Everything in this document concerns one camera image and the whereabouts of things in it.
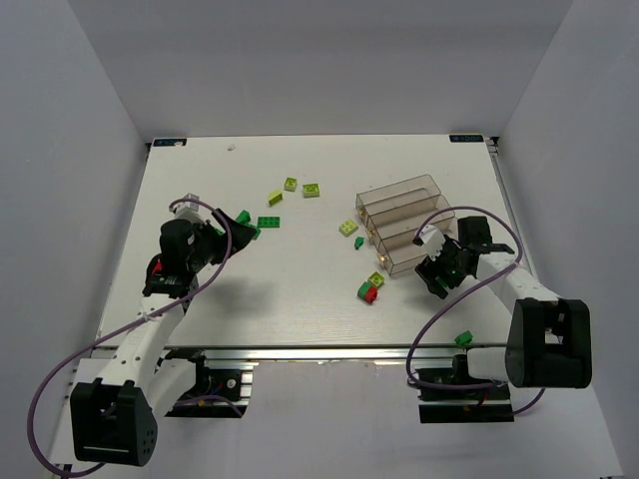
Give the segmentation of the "green and red lego stack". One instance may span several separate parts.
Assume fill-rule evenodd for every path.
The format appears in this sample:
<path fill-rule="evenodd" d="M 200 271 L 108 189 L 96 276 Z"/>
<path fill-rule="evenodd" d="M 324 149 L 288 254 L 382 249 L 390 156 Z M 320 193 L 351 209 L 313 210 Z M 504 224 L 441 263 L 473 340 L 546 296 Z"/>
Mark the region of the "green and red lego stack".
<path fill-rule="evenodd" d="M 365 281 L 357 290 L 357 297 L 368 304 L 372 304 L 378 295 L 378 288 L 371 282 Z"/>

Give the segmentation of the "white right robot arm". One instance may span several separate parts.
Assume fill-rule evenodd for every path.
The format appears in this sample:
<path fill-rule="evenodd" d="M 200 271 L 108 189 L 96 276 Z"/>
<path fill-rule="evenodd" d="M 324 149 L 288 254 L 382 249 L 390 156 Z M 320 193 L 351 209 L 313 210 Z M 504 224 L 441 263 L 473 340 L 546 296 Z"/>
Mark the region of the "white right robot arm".
<path fill-rule="evenodd" d="M 446 298 L 472 277 L 475 290 L 489 287 L 511 315 L 507 341 L 471 347 L 453 359 L 446 379 L 412 377 L 438 390 L 474 391 L 500 383 L 517 388 L 583 389 L 592 379 L 590 310 L 541 284 L 520 264 L 521 250 L 493 240 L 485 217 L 462 218 L 453 239 L 439 228 L 421 227 L 413 242 L 425 250 L 417 275 L 428 291 Z"/>

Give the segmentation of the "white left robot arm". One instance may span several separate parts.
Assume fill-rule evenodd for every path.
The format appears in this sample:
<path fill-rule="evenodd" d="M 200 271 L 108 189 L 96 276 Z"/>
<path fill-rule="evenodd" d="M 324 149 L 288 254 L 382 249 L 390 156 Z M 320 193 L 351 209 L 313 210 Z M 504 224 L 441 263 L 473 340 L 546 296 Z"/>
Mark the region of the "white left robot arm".
<path fill-rule="evenodd" d="M 159 419 L 218 391 L 203 351 L 165 349 L 200 290 L 200 271 L 223 266 L 256 234 L 221 210 L 213 215 L 221 222 L 218 228 L 190 209 L 177 208 L 161 226 L 160 251 L 147 266 L 140 324 L 126 332 L 96 378 L 77 383 L 71 393 L 78 460 L 144 466 L 156 447 Z"/>

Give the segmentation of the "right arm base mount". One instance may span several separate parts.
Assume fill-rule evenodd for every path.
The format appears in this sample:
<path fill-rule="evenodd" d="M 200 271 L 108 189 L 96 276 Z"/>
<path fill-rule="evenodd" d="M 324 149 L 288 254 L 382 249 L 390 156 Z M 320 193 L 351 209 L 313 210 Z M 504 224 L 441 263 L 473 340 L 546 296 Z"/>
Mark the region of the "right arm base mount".
<path fill-rule="evenodd" d="M 415 371 L 421 382 L 437 385 L 476 386 L 485 379 L 468 373 L 465 354 L 455 354 L 443 367 L 421 367 Z M 408 380 L 418 390 L 418 413 L 421 424 L 479 424 L 514 421 L 510 390 L 506 384 L 491 388 L 450 390 L 425 387 Z"/>

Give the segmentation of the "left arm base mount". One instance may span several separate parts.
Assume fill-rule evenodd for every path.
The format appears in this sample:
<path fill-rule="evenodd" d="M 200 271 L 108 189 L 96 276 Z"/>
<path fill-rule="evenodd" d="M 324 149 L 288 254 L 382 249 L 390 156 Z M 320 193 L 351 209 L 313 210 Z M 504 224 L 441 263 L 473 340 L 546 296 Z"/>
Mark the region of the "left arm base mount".
<path fill-rule="evenodd" d="M 157 361 L 156 371 L 169 360 L 181 359 L 195 364 L 195 384 L 178 399 L 181 405 L 170 409 L 166 417 L 241 418 L 247 410 L 249 395 L 242 392 L 245 369 L 218 366 L 203 349 L 177 348 Z"/>

